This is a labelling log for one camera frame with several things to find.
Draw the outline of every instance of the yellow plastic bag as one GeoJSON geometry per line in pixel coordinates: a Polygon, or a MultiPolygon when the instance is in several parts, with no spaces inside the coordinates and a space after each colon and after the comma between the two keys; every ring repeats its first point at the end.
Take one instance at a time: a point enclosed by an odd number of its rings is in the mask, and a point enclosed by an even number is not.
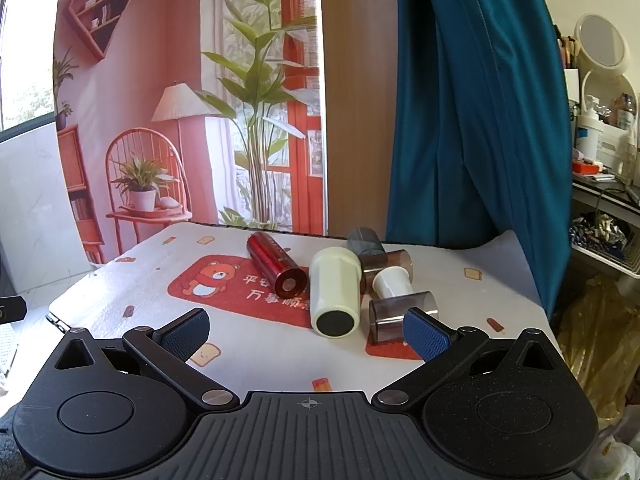
{"type": "Polygon", "coordinates": [[[558,333],[564,361],[591,401],[601,428],[615,424],[640,365],[640,310],[599,274],[564,313],[558,333]]]}

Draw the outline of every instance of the chair backrest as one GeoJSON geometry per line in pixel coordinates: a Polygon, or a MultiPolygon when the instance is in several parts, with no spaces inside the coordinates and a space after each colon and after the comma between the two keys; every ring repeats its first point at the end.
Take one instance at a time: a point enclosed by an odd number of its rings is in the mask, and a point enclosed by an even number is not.
{"type": "Polygon", "coordinates": [[[177,200],[182,205],[183,212],[191,210],[189,187],[175,146],[159,132],[148,128],[134,128],[113,139],[107,149],[104,165],[113,212],[118,211],[120,206],[130,203],[129,193],[121,194],[113,181],[123,176],[118,162],[131,162],[134,155],[140,159],[159,162],[169,175],[177,178],[180,182],[167,182],[167,187],[160,190],[160,196],[170,196],[177,200]]]}

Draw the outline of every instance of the makeup mirror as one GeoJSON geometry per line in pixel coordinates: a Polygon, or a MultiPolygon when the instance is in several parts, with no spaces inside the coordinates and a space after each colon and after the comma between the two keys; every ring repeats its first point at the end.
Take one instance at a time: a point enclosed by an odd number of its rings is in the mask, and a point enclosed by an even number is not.
{"type": "Polygon", "coordinates": [[[628,46],[616,27],[597,14],[578,20],[575,35],[582,53],[596,67],[610,75],[622,74],[628,66],[628,46]]]}

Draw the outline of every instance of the teal curtain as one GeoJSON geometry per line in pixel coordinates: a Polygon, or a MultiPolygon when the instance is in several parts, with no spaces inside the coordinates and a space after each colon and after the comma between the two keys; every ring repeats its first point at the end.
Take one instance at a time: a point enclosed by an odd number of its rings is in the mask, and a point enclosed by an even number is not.
{"type": "Polygon", "coordinates": [[[398,0],[388,241],[462,249],[513,229],[552,313],[571,135],[544,0],[398,0]]]}

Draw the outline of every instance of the tiled floor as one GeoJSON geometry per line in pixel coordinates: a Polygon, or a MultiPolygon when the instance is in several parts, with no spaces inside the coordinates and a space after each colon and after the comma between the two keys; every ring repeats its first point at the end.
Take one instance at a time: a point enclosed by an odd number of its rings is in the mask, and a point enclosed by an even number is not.
{"type": "Polygon", "coordinates": [[[27,302],[28,312],[23,321],[12,324],[18,336],[18,351],[6,380],[8,393],[0,397],[0,416],[22,399],[42,365],[62,339],[62,332],[45,318],[49,304],[83,276],[84,274],[79,274],[65,278],[22,294],[27,302]]]}

